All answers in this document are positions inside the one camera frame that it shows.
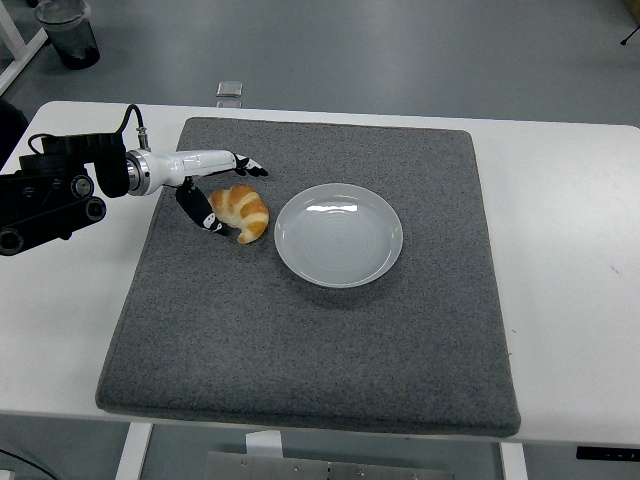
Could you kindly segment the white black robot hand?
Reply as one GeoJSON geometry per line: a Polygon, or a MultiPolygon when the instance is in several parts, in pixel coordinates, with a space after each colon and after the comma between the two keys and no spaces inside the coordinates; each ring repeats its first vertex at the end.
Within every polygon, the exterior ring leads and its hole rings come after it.
{"type": "Polygon", "coordinates": [[[253,159],[227,150],[196,150],[155,155],[146,150],[126,154],[129,175],[128,193],[146,196],[160,187],[175,188],[175,198],[188,217],[200,228],[220,233],[223,223],[204,194],[195,186],[195,177],[234,171],[244,176],[267,176],[253,159]]]}

